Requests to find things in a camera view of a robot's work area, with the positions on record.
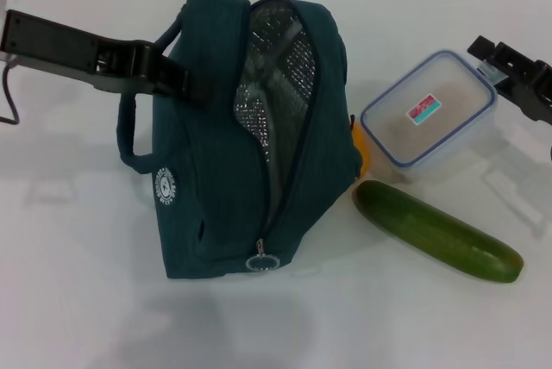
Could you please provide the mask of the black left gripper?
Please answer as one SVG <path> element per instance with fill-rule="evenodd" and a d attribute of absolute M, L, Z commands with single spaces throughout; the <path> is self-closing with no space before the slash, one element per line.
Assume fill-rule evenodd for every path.
<path fill-rule="evenodd" d="M 1 51 L 20 66 L 100 91 L 146 93 L 192 105 L 212 99 L 210 78 L 166 57 L 161 45 L 105 38 L 14 9 L 4 19 Z"/>

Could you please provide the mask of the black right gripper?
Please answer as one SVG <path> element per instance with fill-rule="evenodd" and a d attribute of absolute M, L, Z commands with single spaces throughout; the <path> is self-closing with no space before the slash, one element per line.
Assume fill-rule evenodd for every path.
<path fill-rule="evenodd" d="M 497 93 L 513 103 L 534 122 L 551 123 L 551 66 L 532 60 L 500 42 L 496 45 L 482 35 L 467 48 L 479 61 L 494 60 L 505 78 L 494 85 Z"/>

